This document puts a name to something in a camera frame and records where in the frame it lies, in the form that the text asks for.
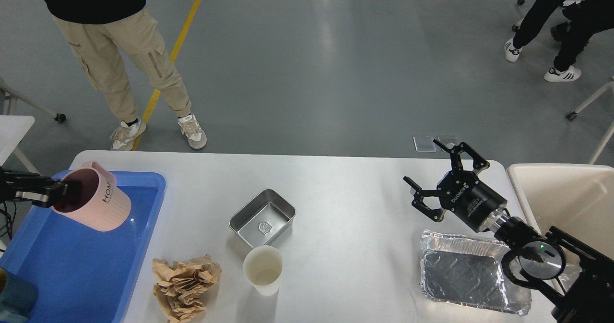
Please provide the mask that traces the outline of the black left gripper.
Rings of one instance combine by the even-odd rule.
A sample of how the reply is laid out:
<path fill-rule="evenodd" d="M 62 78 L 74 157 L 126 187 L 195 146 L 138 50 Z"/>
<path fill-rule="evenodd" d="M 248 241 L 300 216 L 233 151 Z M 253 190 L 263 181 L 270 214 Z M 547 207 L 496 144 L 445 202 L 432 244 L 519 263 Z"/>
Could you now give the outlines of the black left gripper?
<path fill-rule="evenodd" d="M 0 201 L 24 202 L 49 208 L 66 196 L 69 185 L 38 173 L 0 168 Z"/>

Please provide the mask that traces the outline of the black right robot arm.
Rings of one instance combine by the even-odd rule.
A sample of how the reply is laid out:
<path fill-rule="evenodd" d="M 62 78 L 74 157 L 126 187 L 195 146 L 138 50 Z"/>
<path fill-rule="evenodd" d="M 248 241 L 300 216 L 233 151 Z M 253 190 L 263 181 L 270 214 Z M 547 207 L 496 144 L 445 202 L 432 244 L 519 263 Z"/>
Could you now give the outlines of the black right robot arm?
<path fill-rule="evenodd" d="M 507 200 L 478 175 L 490 163 L 469 144 L 443 144 L 433 139 L 451 159 L 451 170 L 433 190 L 425 190 L 410 177 L 412 206 L 441 222 L 451 211 L 474 232 L 491 232 L 509 247 L 502 261 L 506 278 L 514 284 L 541 292 L 555 306 L 551 316 L 558 323 L 611 323 L 614 303 L 614 263 L 586 243 L 552 226 L 546 235 L 517 216 L 509 215 Z M 564 251 L 579 257 L 581 271 L 562 294 L 546 282 L 557 279 L 566 267 Z"/>

